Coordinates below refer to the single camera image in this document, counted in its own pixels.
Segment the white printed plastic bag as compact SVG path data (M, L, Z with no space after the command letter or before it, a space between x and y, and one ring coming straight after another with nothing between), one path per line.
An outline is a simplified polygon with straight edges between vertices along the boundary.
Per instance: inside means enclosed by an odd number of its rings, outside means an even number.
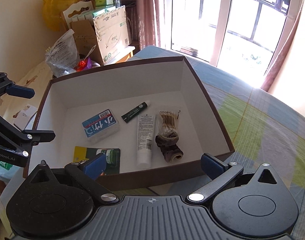
M45 62L55 77L76 72L75 68L80 61L80 57L73 34L74 31L69 29L46 51Z

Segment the white cream tube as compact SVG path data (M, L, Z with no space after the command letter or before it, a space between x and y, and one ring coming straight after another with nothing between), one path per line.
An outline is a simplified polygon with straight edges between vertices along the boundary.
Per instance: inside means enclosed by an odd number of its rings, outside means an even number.
M152 166L152 147L155 131L155 116L138 116L137 122L137 167L148 169Z

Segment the blue floss pick box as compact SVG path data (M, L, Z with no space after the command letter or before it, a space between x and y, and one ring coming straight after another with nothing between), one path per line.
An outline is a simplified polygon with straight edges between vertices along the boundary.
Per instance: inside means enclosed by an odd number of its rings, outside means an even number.
M97 143L120 130L120 124L110 109L82 122L86 138L92 143Z

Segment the plaid tablecloth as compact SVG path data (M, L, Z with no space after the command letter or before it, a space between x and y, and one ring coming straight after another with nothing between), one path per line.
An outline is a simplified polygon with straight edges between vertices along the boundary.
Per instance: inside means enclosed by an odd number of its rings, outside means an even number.
M243 173L206 203L186 202L211 181L202 168L193 178L120 190L100 176L119 201L97 204L64 167L42 160L7 203L16 239L305 239L305 118L242 83L229 92L228 75L190 64L234 146L221 161Z

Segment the light blue tissue pack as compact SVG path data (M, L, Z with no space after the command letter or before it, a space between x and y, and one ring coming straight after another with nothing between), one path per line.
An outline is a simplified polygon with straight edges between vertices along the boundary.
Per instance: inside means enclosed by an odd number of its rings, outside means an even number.
M17 166L0 161L0 180L10 180L18 169Z

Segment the yellow plastic bag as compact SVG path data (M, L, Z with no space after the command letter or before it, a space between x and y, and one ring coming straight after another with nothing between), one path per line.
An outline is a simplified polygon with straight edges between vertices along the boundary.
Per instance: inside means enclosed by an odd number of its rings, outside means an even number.
M64 29L60 14L72 4L81 0L42 0L42 18L46 27L51 31L62 31Z

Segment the cotton swab pack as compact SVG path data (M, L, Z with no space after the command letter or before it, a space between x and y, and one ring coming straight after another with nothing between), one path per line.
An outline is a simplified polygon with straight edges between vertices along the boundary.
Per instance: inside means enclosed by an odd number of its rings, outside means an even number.
M181 111L177 108L162 108L157 111L157 135L164 138L178 138L178 123Z

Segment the dark green small tube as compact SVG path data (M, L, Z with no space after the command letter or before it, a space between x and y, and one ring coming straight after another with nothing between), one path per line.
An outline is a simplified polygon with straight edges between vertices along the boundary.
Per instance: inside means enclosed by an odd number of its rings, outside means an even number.
M131 121L133 118L135 118L136 116L138 116L142 111L144 111L145 109L147 109L150 105L150 101L147 100L145 102L142 102L141 104L139 104L138 106L136 106L135 108L133 108L132 110L128 111L127 113L125 113L124 115L122 115L122 119L128 123L129 121Z

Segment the green balm blister card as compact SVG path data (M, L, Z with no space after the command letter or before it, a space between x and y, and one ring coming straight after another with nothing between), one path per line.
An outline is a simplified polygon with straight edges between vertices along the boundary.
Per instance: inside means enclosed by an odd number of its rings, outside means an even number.
M73 161L92 179L102 175L120 173L121 150L119 148L87 148L76 146Z

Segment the purple box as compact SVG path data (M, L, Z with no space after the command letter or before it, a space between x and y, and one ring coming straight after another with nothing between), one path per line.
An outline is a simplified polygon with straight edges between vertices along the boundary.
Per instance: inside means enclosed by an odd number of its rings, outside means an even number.
M99 63L96 63L95 61L92 61L89 57L87 57L78 63L77 72L81 72L83 70L89 70L100 66L101 65Z

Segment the brown white storage box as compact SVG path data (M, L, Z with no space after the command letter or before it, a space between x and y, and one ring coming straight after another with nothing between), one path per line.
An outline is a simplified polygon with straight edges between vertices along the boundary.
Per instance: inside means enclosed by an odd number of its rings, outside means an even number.
M167 163L152 143L152 166L137 167L137 118L126 123L122 115L149 100L145 114L156 115L162 108L181 111L178 147L181 159ZM120 130L92 143L82 122L110 109ZM52 130L56 137L35 146L23 175L42 160L51 168L73 161L76 146L119 148L120 173L101 176L99 181L112 190L148 187L189 179L202 174L200 159L209 153L227 159L234 146L227 129L201 79L186 57L160 57L129 61L86 70L51 80L41 100L34 127Z

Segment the printed cardboard carton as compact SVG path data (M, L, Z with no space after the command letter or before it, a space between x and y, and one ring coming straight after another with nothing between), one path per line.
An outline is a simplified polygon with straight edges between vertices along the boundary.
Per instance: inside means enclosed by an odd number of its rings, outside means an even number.
M103 64L109 63L130 44L125 6L93 17Z

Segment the window frame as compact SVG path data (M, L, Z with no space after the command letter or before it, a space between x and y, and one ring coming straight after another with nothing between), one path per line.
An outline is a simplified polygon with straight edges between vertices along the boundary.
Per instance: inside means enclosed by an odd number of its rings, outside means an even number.
M170 47L215 66L267 68L301 0L168 0Z

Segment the brown hair scrunchie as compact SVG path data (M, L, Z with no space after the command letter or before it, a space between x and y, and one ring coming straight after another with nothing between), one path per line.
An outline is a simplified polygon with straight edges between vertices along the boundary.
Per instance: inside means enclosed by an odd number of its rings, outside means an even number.
M176 132L170 132L166 135L159 134L155 137L155 142L167 163L183 157L182 150L177 146L178 140L179 136Z

